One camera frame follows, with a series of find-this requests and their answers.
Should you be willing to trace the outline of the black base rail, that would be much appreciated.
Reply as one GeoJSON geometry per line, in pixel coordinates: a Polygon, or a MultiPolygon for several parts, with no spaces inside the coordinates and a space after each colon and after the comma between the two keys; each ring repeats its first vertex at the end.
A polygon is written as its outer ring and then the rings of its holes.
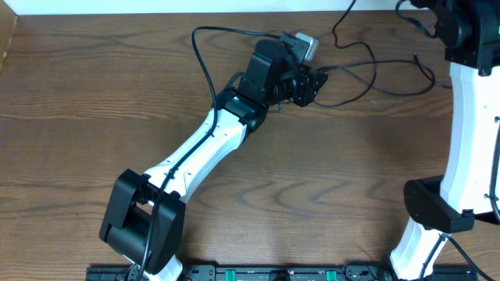
{"type": "MultiPolygon", "coordinates": [[[[86,281],[136,280],[138,269],[126,267],[89,267],[86,281]]],[[[354,263],[345,267],[220,267],[214,265],[188,265],[177,278],[181,281],[342,281],[342,280],[396,280],[388,270],[375,265],[354,263]]],[[[423,280],[436,281],[477,281],[478,275],[466,266],[446,266],[434,268],[433,273],[423,280]]]]}

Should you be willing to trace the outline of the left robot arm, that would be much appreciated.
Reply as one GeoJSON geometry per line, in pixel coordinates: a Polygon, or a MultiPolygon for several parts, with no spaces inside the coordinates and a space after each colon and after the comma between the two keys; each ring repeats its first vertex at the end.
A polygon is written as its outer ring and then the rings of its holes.
{"type": "Polygon", "coordinates": [[[305,34],[261,40],[243,73],[216,95],[203,124],[168,158],[114,183],[99,237],[137,266],[133,280],[175,280],[185,209],[200,183],[264,122],[271,106],[313,102],[327,75],[307,64],[318,42],[305,34]]]}

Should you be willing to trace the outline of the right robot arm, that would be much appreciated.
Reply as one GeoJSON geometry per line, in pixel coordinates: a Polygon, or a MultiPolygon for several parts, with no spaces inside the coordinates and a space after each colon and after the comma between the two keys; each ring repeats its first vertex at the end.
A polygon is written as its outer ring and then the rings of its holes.
{"type": "Polygon", "coordinates": [[[409,221],[389,256],[396,280],[422,280],[452,234],[499,223],[499,3],[412,0],[437,18],[450,63],[452,136],[445,174],[404,186],[409,221]]]}

